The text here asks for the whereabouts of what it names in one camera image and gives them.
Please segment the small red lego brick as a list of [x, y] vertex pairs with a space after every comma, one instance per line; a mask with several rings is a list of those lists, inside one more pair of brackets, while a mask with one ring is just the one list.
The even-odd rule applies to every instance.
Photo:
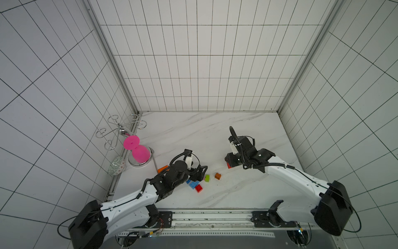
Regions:
[[195, 187], [195, 190], [196, 190], [198, 193], [200, 193], [200, 192], [203, 190], [203, 188], [202, 188], [202, 186], [201, 186], [200, 184], [198, 184], [198, 185]]

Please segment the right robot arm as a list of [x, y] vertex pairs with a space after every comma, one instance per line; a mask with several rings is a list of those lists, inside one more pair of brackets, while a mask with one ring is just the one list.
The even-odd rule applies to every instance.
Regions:
[[354, 208], [343, 184], [317, 179], [286, 163], [268, 149], [256, 149], [248, 136], [231, 135], [231, 152], [225, 157], [229, 168], [257, 169], [274, 176], [295, 190], [292, 198], [280, 198], [259, 222], [280, 227], [283, 223], [299, 222], [318, 225], [325, 232], [340, 236]]

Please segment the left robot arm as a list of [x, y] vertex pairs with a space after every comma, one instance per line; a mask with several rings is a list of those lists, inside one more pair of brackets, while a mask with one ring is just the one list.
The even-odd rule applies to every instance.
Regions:
[[208, 167], [188, 168], [186, 161], [177, 160], [153, 178], [147, 178], [142, 188], [111, 202], [94, 200], [85, 205], [68, 227], [76, 249], [98, 249], [103, 242], [128, 229], [150, 226], [157, 220], [155, 203], [165, 199], [187, 180], [202, 181]]

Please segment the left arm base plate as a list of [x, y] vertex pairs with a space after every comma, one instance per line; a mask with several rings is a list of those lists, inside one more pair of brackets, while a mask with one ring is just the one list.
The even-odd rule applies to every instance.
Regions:
[[153, 217], [151, 222], [151, 228], [171, 228], [173, 221], [173, 212], [171, 211], [161, 211]]

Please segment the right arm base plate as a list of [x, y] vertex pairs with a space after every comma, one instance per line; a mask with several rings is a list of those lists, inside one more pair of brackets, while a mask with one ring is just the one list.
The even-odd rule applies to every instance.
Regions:
[[277, 200], [267, 211], [253, 211], [250, 221], [255, 228], [294, 228], [296, 222], [286, 222], [277, 214], [277, 208], [283, 200]]

